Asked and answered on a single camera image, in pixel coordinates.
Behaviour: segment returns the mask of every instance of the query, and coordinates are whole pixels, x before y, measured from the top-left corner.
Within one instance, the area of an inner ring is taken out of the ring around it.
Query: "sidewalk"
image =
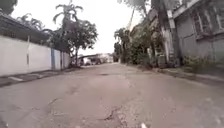
[[[0,77],[0,87],[9,86],[12,84],[18,84],[21,82],[29,82],[29,81],[38,80],[38,79],[47,78],[47,77],[52,77],[52,76],[63,74],[65,72],[71,72],[75,70],[78,70],[78,69],[70,68],[70,69],[65,69],[63,71],[42,71],[42,72],[34,72],[34,73],[28,73],[28,74]]]
[[[173,77],[184,78],[188,80],[193,80],[205,84],[211,85],[224,85],[224,75],[214,75],[212,74],[195,74],[185,72],[181,68],[170,68],[170,69],[153,69],[154,72],[164,73]]]

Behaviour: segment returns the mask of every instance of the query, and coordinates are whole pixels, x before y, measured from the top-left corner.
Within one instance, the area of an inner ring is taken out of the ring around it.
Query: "parked car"
[[[91,60],[88,59],[88,58],[84,58],[84,65],[85,65],[85,66],[92,65]]]

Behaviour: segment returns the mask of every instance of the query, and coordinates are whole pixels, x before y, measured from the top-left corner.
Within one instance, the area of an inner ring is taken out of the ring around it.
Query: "asphalt road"
[[[224,86],[120,64],[0,88],[0,128],[223,128]]]

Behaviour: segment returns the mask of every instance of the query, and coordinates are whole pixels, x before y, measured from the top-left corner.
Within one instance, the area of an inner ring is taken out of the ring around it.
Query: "fence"
[[[44,70],[60,70],[69,66],[67,53],[0,36],[0,76],[23,74]]]

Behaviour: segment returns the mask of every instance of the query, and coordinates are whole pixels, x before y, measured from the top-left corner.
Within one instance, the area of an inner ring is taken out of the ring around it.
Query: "sky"
[[[68,4],[69,0],[18,0],[12,17],[16,18],[31,13],[33,18],[43,22],[46,28],[57,29],[62,19],[56,24],[52,21],[55,14],[62,9],[55,9],[58,4]],[[93,50],[80,50],[80,54],[112,53],[114,50],[114,31],[126,27],[130,21],[132,9],[124,4],[118,4],[117,0],[73,0],[74,5],[84,8],[78,12],[82,20],[95,23],[99,33],[98,40]],[[132,21],[132,27],[139,23],[141,17],[136,12]]]

